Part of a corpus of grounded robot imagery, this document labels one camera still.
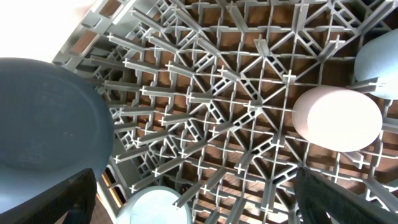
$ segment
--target gray bowl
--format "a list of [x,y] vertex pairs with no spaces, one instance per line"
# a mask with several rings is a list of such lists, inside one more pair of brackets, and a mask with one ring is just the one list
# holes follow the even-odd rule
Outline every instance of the gray bowl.
[[84,168],[98,179],[113,145],[101,96],[74,73],[0,58],[0,213]]

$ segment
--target dark gray bowl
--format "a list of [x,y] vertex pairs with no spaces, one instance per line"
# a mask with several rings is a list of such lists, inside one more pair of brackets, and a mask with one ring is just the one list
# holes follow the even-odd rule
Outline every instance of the dark gray bowl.
[[0,58],[0,213],[84,168],[98,179],[113,145],[101,96],[74,73]]

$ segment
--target light blue bowl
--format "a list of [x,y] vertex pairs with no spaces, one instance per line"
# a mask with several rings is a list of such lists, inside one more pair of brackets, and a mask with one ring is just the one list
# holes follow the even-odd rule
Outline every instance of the light blue bowl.
[[147,187],[134,194],[121,208],[116,224],[192,224],[187,204],[173,203],[181,195],[164,186]]
[[0,58],[0,213],[84,168],[101,177],[113,124],[101,96],[51,63]]
[[354,72],[358,81],[379,77],[386,84],[372,95],[398,99],[398,29],[367,43],[356,56]]

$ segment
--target plastic grid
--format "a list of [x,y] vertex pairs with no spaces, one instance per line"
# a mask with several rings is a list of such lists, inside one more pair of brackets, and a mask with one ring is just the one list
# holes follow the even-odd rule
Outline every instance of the plastic grid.
[[[353,3],[365,10],[364,18],[358,19],[344,3]],[[313,14],[308,14],[311,5],[318,4],[320,7]],[[280,5],[293,5],[294,13],[291,27],[280,27],[271,25],[274,8]],[[247,25],[248,13],[250,7],[269,7],[271,10],[268,25],[249,27]],[[296,136],[284,133],[284,119],[286,112],[292,110],[287,107],[289,90],[292,86],[320,86],[323,79],[323,66],[328,60],[354,60],[354,57],[337,57],[337,51],[348,45],[350,42],[359,39],[359,47],[363,45],[364,36],[367,32],[387,32],[391,29],[382,21],[397,6],[397,1],[374,1],[371,4],[365,4],[362,1],[236,1],[227,3],[225,0],[217,0],[216,2],[196,2],[187,4],[179,0],[160,0],[154,6],[159,19],[155,20],[138,9],[131,8],[128,13],[132,17],[140,20],[133,30],[126,32],[122,29],[113,27],[110,29],[113,19],[103,17],[98,14],[100,7],[92,9],[87,16],[100,17],[99,23],[93,27],[83,26],[84,29],[95,32],[96,40],[91,43],[90,50],[96,50],[95,42],[106,37],[111,43],[116,44],[115,48],[109,51],[103,50],[103,54],[86,50],[81,55],[66,53],[64,48],[55,63],[73,70],[78,75],[90,77],[89,80],[97,86],[100,93],[104,93],[109,100],[109,107],[115,120],[115,133],[124,145],[127,152],[120,154],[114,159],[116,163],[130,161],[134,159],[135,163],[139,163],[139,172],[142,174],[142,180],[130,187],[131,193],[153,183],[160,181],[160,177],[168,177],[175,182],[175,188],[179,189],[180,184],[190,184],[191,187],[175,202],[177,207],[182,207],[186,203],[192,206],[192,218],[196,219],[196,213],[206,212],[209,217],[206,223],[215,223],[219,218],[226,220],[226,223],[237,223],[247,203],[253,204],[256,208],[264,212],[263,223],[268,222],[268,214],[274,213],[285,217],[289,223],[297,223],[300,215],[295,203],[288,203],[283,195],[277,189],[282,189],[287,195],[293,195],[292,187],[284,185],[284,183],[295,177],[297,166],[308,166],[307,155],[310,149],[310,142]],[[221,16],[216,26],[205,27],[202,24],[203,11],[205,9],[220,8]],[[198,11],[198,20],[195,20],[189,13],[189,10],[196,9]],[[328,26],[306,27],[313,19],[322,13],[329,13],[330,23]],[[224,26],[225,16],[229,14],[236,27]],[[325,43],[319,44],[309,34],[310,32],[327,31]],[[212,42],[207,36],[207,32],[216,33],[216,42]],[[221,50],[220,42],[223,33],[237,32],[241,34],[241,41],[236,51]],[[340,32],[349,34],[349,39],[342,40],[337,35],[333,38],[332,32]],[[258,33],[258,39],[254,40],[257,52],[245,51],[244,40],[248,33]],[[273,33],[283,34],[278,42],[269,45],[270,35]],[[170,38],[169,34],[173,34],[175,41]],[[291,54],[276,54],[275,51],[286,43],[291,37],[294,38],[293,51]],[[147,47],[146,42],[152,43],[153,47]],[[296,52],[296,48],[301,45],[307,53],[300,54]],[[154,50],[155,64],[145,62],[145,52]],[[174,55],[166,67],[161,68],[160,60],[162,52],[170,52]],[[187,60],[182,55],[189,53],[191,58]],[[139,55],[138,60],[132,59],[134,55]],[[233,68],[227,58],[228,55],[236,56],[236,66]],[[242,57],[249,55],[256,57],[247,67],[242,66]],[[281,62],[282,58],[290,58],[290,64],[286,65]],[[294,60],[299,58],[312,59],[316,62],[302,73],[292,74]],[[269,65],[275,71],[279,79],[250,78],[246,73],[253,69],[257,64],[261,65],[260,74],[264,74],[266,66]],[[81,68],[89,65],[96,65],[93,73],[87,72]],[[320,66],[318,80],[316,83],[300,83],[311,69]],[[129,69],[135,70],[136,82],[129,83]],[[123,71],[123,76],[118,81],[112,81],[111,76],[115,71]],[[158,78],[162,73],[168,73],[170,79],[170,87],[157,86]],[[145,73],[154,74],[154,79],[150,85],[142,84],[142,76]],[[176,90],[177,77],[183,75],[190,79],[190,86],[186,93]],[[198,77],[210,78],[210,89],[207,89],[203,83],[203,79]],[[259,82],[258,88],[252,83]],[[268,97],[261,94],[262,83],[281,84],[281,87],[273,93],[268,93]],[[238,85],[241,85],[251,100],[242,102],[235,100]],[[119,99],[113,100],[112,91],[120,93]],[[127,93],[134,92],[135,99],[127,102]],[[223,92],[230,94],[230,99],[217,97]],[[279,93],[284,92],[284,102],[282,107],[267,105],[267,102]],[[150,106],[140,106],[140,97],[149,96]],[[174,100],[176,96],[182,96],[186,99],[186,112],[174,114]],[[167,98],[168,103],[164,110],[156,107],[156,98]],[[233,119],[233,113],[228,116],[224,115],[224,111],[220,109],[220,103],[229,103],[229,110],[234,111],[234,106],[241,105],[247,108],[247,112],[237,119]],[[335,157],[335,165],[333,170],[319,169],[310,167],[312,170],[331,177],[331,180],[338,182],[339,179],[361,182],[366,185],[366,200],[377,200],[383,208],[398,212],[397,199],[391,192],[398,189],[398,186],[380,184],[374,179],[374,173],[379,166],[381,158],[397,159],[397,156],[383,153],[382,135],[384,131],[398,133],[398,122],[396,119],[388,118],[387,112],[392,105],[391,100],[386,100],[382,110],[384,117],[383,131],[380,133],[379,139],[374,144],[374,150],[364,149],[360,152],[337,153]],[[204,116],[195,116],[200,109],[206,108],[207,112]],[[279,125],[277,121],[273,121],[267,113],[268,110],[281,111]],[[164,130],[154,129],[156,114],[160,114],[160,120]],[[272,126],[271,131],[259,131],[255,129],[255,123],[258,116],[264,115],[269,124]],[[148,116],[145,127],[138,125],[139,116]],[[144,136],[138,137],[137,131],[143,131]],[[238,134],[239,130],[249,131],[250,145],[247,146]],[[257,146],[253,146],[254,135],[265,134],[269,137]],[[214,142],[215,139],[222,136],[224,143]],[[229,140],[235,138],[241,149],[229,147]],[[305,153],[300,157],[288,142],[288,139],[304,142]],[[206,147],[211,146],[222,152],[222,163],[215,165],[205,160]],[[278,151],[282,148],[288,149],[295,161],[287,161],[278,158]],[[266,152],[275,150],[272,157],[267,156]],[[226,167],[229,153],[242,154],[239,161],[235,164],[234,169]],[[194,153],[200,153],[199,159],[192,157]],[[341,155],[345,156],[357,168],[362,169],[363,165],[369,166],[368,178],[360,178],[352,175],[339,173]],[[371,161],[364,159],[364,155],[371,155]],[[267,161],[272,164],[271,173],[258,163],[258,159]],[[197,167],[197,180],[192,182],[182,178],[183,164],[189,163]],[[258,175],[252,175],[248,172],[248,167],[253,164],[257,169]],[[282,170],[277,170],[276,166],[282,165]],[[167,172],[175,167],[179,167],[175,175]],[[216,172],[208,178],[204,183],[202,180],[202,172],[204,170],[216,170]],[[123,175],[119,176],[119,180],[123,181]],[[241,195],[236,196],[222,189],[223,180],[226,175],[232,175],[243,181],[241,186]],[[264,194],[262,202],[255,202],[246,198],[245,188],[248,183],[264,184]],[[215,196],[215,208],[209,209],[198,204],[199,194],[201,190]],[[232,207],[229,215],[220,212],[220,202],[222,198],[233,198],[236,203]],[[280,202],[284,208],[276,208],[275,199]]]

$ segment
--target white bowl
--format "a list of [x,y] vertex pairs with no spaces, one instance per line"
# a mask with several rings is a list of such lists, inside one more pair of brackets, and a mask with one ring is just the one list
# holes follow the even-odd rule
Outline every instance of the white bowl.
[[370,145],[382,126],[380,109],[362,93],[321,86],[305,92],[294,104],[296,131],[306,140],[338,152]]

